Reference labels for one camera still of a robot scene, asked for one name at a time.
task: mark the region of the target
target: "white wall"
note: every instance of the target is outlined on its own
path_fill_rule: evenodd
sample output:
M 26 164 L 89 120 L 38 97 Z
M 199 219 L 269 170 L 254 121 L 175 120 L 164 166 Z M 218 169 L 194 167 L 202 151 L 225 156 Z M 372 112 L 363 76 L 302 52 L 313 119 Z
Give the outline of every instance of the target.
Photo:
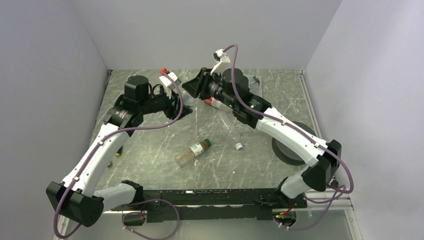
M 52 239 L 46 187 L 87 150 L 107 69 L 68 0 L 2 0 L 0 36 L 0 239 Z
M 424 239 L 424 1 L 343 0 L 306 68 L 364 239 Z
M 342 0 L 72 0 L 109 69 L 305 69 Z

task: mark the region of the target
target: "round black base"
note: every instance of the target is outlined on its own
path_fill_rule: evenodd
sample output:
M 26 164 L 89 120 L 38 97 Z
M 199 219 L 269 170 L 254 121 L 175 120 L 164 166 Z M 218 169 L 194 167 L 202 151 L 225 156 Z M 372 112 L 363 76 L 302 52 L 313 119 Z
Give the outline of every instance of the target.
M 299 126 L 301 129 L 315 136 L 314 130 L 308 127 L 306 124 L 294 121 L 294 124 Z M 300 166 L 305 164 L 305 162 L 301 159 L 299 155 L 297 155 L 294 151 L 288 148 L 286 145 L 277 141 L 275 138 L 271 140 L 272 150 L 274 154 L 280 159 L 283 163 L 292 165 L 292 166 Z

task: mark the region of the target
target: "screw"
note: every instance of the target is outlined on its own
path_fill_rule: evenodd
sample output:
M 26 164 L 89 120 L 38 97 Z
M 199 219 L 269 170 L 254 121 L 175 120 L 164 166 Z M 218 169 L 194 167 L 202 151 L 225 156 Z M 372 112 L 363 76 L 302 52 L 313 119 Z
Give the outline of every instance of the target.
M 255 83 L 259 84 L 259 79 L 256 76 L 253 76 L 253 80 Z

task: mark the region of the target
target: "white bottle cap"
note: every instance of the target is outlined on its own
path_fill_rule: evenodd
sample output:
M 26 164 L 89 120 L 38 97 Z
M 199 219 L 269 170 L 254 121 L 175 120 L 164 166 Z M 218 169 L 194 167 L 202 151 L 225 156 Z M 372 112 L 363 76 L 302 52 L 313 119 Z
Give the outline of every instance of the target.
M 235 145 L 235 148 L 240 151 L 243 149 L 243 145 L 239 142 Z

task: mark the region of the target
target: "bottle cap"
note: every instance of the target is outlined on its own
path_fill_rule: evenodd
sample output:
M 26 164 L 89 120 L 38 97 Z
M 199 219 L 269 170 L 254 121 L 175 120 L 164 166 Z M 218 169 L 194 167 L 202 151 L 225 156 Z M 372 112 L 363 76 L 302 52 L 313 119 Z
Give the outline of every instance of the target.
M 205 139 L 203 140 L 203 142 L 205 142 L 205 143 L 206 143 L 206 145 L 207 145 L 207 147 L 208 147 L 208 148 L 212 145 L 211 141 L 209 141 L 209 139 L 207 139 L 207 138 L 205 138 Z
M 243 150 L 243 145 L 239 142 L 239 143 L 237 143 L 236 145 L 235 145 L 235 148 L 237 149 L 237 150 Z
M 210 98 L 208 98 L 208 99 L 203 100 L 203 102 L 204 102 L 205 104 L 207 104 L 207 105 L 212 105 L 212 100 L 214 100 L 214 97 L 213 97 L 213 96 L 211 96 L 211 97 L 210 97 Z

